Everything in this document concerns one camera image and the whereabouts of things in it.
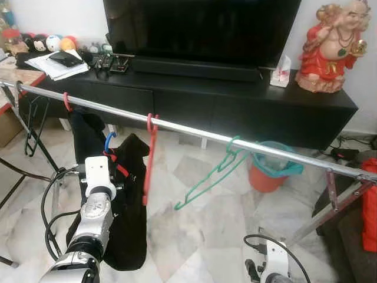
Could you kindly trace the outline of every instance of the tv screen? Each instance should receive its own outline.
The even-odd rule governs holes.
[[[104,0],[117,54],[275,67],[300,0]]]

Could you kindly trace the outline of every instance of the marble floor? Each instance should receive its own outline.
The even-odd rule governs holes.
[[[149,143],[147,131],[124,128],[110,146],[118,146],[130,133]],[[75,163],[72,134],[64,131],[56,120],[48,120],[42,140],[59,166],[68,168]],[[24,133],[20,133],[0,149],[0,156],[24,170],[50,176],[52,169],[41,152],[32,158],[26,157],[23,146]],[[309,150],[299,151],[310,154]],[[202,150],[197,138],[168,131],[158,133],[147,208],[146,262],[133,272],[118,272],[102,263],[101,282],[250,282],[245,259],[261,264],[263,257],[246,246],[243,237],[257,232],[259,227],[278,238],[293,233],[310,219],[316,199],[325,189],[325,176],[323,170],[306,166],[302,175],[292,176],[276,192],[261,194],[249,184],[249,159],[212,190],[175,211],[174,205],[183,201],[190,187],[204,178],[224,156],[222,144],[209,141],[207,149]],[[219,177],[212,176],[207,184]],[[13,171],[0,166],[1,199],[18,178]],[[45,187],[45,182],[26,178],[0,211],[0,255],[20,263],[16,269],[0,264],[0,282],[38,282],[53,263],[44,245],[39,211]],[[72,211],[79,206],[78,181],[75,177],[65,178],[59,211]],[[51,195],[47,198],[46,211],[48,215],[51,213]],[[65,217],[57,223],[57,241],[62,248],[66,248],[65,234],[72,218]],[[297,243],[292,251],[305,266],[312,282],[338,281],[322,240],[315,233]],[[304,282],[294,262],[290,269],[295,282]]]

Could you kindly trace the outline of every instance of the table top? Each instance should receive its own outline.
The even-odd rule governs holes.
[[[19,70],[12,68],[12,63],[6,65],[3,62],[0,63],[0,79],[7,81],[22,81],[24,84],[35,86],[45,77],[45,74],[41,71]],[[16,89],[10,88],[10,90],[14,96],[18,94]],[[0,115],[2,115],[9,108],[11,108],[11,105],[6,100],[2,89],[0,89]]]

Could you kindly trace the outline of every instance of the power cord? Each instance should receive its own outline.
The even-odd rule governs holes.
[[[47,227],[46,227],[46,231],[45,231],[45,243],[46,243],[46,247],[47,247],[47,251],[48,251],[48,253],[51,255],[51,257],[52,257],[54,260],[57,260],[58,257],[54,254],[54,251],[52,250],[51,245],[49,244],[49,239],[48,239],[48,232],[49,232],[49,231],[51,232],[51,226],[52,226],[52,224],[54,224],[54,222],[55,222],[56,220],[58,220],[60,217],[68,216],[68,215],[73,215],[73,214],[78,214],[79,212],[80,212],[80,209],[75,210],[75,211],[72,211],[72,212],[64,212],[64,213],[60,213],[59,215],[55,216],[55,217],[49,222],[49,224],[47,225]]]
[[[46,231],[47,231],[47,234],[50,238],[50,240],[52,241],[52,244],[54,245],[57,253],[58,253],[58,256],[61,256],[62,253],[61,253],[61,250],[59,249],[59,246],[58,246],[58,243],[56,242],[56,239],[55,239],[55,236],[54,234],[51,232],[51,229],[47,229],[48,227],[48,222],[47,222],[47,218],[46,218],[46,213],[45,213],[45,202],[46,202],[46,196],[47,196],[47,193],[49,192],[51,186],[58,180],[58,179],[61,179],[65,174],[67,174],[68,172],[71,172],[71,171],[74,171],[75,168],[71,168],[71,169],[68,169],[68,170],[65,170],[65,171],[62,171],[62,172],[59,172],[58,174],[55,175],[55,177],[50,181],[50,183],[48,184],[48,186],[46,187],[45,189],[45,192],[43,193],[43,196],[42,196],[42,201],[41,201],[41,215],[42,215],[42,220],[43,220],[43,223],[46,227]],[[58,257],[52,253],[51,254],[52,258],[54,258],[55,260],[58,259]]]
[[[287,247],[285,247],[284,245],[282,245],[279,241],[277,241],[277,240],[275,240],[275,239],[273,239],[271,237],[268,237],[268,236],[259,235],[259,234],[251,234],[251,235],[245,236],[243,238],[243,241],[245,242],[245,244],[248,245],[248,246],[251,246],[253,249],[256,249],[256,247],[257,247],[257,250],[258,250],[259,245],[257,246],[257,245],[250,244],[247,241],[250,238],[262,238],[262,239],[271,241],[271,242],[275,243],[276,245],[278,245],[279,247],[281,247],[282,249],[284,249],[295,260],[295,262],[297,263],[297,265],[301,269],[302,273],[304,274],[306,282],[310,283],[309,276],[306,273],[306,270],[305,270],[304,266],[301,264],[301,262],[296,258],[296,256]]]

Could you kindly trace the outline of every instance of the red cloth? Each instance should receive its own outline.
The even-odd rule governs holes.
[[[314,44],[317,33],[322,29],[321,25],[311,28],[307,32],[307,41],[305,46]],[[360,38],[360,33],[356,33],[356,40]],[[339,61],[330,61],[323,57],[319,49],[320,45],[314,47],[311,51],[304,51],[300,59],[302,60],[301,73],[304,75],[317,74],[324,80],[334,80],[340,75],[344,75],[344,67],[352,69],[357,58],[348,55]]]
[[[377,159],[363,162],[362,169],[377,173]],[[363,247],[368,252],[377,252],[377,186],[371,187],[363,195]]]

